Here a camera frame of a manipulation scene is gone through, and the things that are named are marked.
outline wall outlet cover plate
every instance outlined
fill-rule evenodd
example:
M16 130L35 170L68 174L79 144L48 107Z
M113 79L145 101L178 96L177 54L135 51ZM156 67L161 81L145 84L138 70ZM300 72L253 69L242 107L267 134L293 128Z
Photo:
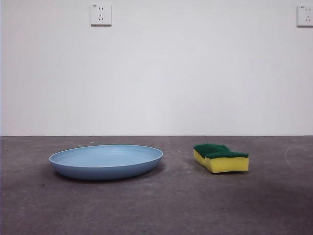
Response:
M90 6L91 25L112 25L112 5L93 4Z
M313 5L298 6L297 26L313 26Z

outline gray concrete floor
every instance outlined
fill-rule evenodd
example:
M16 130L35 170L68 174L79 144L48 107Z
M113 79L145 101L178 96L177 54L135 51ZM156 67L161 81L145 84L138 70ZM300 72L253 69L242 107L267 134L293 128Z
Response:
M211 174L199 143L250 154L249 173ZM99 144L139 144L164 156L119 181L62 177L48 157ZM2 235L311 235L313 137L2 137Z

